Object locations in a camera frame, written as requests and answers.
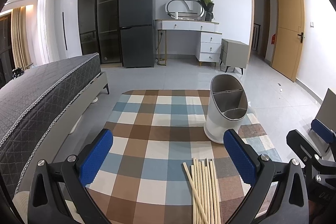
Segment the grey chair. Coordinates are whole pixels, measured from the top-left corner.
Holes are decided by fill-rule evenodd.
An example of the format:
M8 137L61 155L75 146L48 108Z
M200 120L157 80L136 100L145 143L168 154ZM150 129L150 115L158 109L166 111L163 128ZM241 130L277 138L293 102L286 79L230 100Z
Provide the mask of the grey chair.
M331 89L327 90L325 98L322 101L321 107L318 110L315 119L318 119L329 129L335 132L335 93ZM326 156L330 151L331 145L325 143L318 135L314 143L318 147L318 150L322 156Z

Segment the dark grey refrigerator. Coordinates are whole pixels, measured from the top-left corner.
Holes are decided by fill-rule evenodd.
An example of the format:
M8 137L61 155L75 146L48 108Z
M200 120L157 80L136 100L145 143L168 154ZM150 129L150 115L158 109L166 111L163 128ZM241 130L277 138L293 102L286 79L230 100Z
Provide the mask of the dark grey refrigerator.
M155 62L155 0L119 0L123 66L153 67Z

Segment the plant in black wrap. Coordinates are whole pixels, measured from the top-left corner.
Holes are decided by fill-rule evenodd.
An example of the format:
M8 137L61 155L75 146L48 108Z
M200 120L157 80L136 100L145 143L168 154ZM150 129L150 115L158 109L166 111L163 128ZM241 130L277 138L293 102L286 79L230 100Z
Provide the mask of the plant in black wrap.
M211 0L199 0L199 2L201 3L204 11L205 11L205 21L211 22L212 19L214 18L214 14L213 14L213 9L214 9L214 2Z

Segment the yellow wooden door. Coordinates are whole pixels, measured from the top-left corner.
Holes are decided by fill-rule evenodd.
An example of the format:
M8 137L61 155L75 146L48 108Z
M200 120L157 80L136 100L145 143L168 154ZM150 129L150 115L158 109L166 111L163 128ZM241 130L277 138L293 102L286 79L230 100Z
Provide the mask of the yellow wooden door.
M305 32L304 0L278 0L271 67L291 81L297 77Z

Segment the grey quilted bed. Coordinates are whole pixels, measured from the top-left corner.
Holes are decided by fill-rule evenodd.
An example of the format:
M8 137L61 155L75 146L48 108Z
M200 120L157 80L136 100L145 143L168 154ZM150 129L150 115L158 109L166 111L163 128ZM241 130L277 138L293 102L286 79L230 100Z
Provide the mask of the grey quilted bed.
M28 69L1 88L1 177L10 197L52 126L100 73L92 53Z

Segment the grey nightstand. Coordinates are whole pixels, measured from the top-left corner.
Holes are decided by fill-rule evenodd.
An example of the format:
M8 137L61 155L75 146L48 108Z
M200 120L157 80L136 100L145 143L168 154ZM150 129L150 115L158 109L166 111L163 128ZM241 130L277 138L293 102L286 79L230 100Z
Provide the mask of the grey nightstand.
M236 40L222 39L220 52L220 66L225 66L225 72L229 68L235 70L240 68L243 75L244 69L247 67L249 57L248 44Z

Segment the oval vanity mirror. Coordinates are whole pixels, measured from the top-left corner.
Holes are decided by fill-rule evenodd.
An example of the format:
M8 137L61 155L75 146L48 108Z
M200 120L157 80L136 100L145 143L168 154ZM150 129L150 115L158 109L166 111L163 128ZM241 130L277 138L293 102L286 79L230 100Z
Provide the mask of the oval vanity mirror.
M178 19L200 20L205 11L199 0L171 0L165 5L165 12L175 19L175 12L178 12Z

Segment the dark glass cabinet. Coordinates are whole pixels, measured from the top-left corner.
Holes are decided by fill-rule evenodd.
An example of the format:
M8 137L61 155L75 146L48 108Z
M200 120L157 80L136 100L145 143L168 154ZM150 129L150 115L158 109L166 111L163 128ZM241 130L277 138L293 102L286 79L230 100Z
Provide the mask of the dark glass cabinet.
M82 54L99 53L102 64L120 63L118 0L78 0Z

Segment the checkered tablecloth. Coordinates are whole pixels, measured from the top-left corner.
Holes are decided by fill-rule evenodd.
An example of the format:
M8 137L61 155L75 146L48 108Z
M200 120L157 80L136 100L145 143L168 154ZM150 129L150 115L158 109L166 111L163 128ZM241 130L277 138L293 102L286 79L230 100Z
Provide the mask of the checkered tablecloth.
M113 145L87 189L112 223L191 223L191 189L183 163L213 159L223 222L248 185L224 146L206 137L208 90L130 90L105 128Z

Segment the white grey utensil holder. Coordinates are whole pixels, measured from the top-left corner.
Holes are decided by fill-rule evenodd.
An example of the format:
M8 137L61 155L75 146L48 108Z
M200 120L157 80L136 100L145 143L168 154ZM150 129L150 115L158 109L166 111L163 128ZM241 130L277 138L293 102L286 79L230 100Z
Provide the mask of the white grey utensil holder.
M213 142L222 144L225 131L238 131L247 114L248 101L240 81L232 75L211 80L209 106L204 131Z

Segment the white dressing desk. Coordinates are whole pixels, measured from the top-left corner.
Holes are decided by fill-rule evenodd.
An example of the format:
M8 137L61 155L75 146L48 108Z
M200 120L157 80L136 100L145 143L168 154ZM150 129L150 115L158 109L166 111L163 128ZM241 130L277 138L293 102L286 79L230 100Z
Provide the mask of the white dressing desk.
M196 57L200 64L218 63L222 33L219 23L186 19L157 19L157 57L167 65L169 57Z

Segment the beige curtain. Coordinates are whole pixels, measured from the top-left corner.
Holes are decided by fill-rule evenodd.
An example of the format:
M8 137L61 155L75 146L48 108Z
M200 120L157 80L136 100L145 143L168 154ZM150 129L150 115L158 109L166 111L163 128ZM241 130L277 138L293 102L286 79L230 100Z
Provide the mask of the beige curtain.
M15 8L11 13L11 45L16 68L24 71L32 65L26 31L26 7Z

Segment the white wardrobe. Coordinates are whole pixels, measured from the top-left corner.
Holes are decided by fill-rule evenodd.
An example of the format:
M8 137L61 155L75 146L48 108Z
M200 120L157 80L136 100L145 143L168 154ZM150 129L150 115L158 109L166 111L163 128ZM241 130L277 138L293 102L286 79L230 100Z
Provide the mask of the white wardrobe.
M54 24L59 58L81 56L78 0L54 1Z

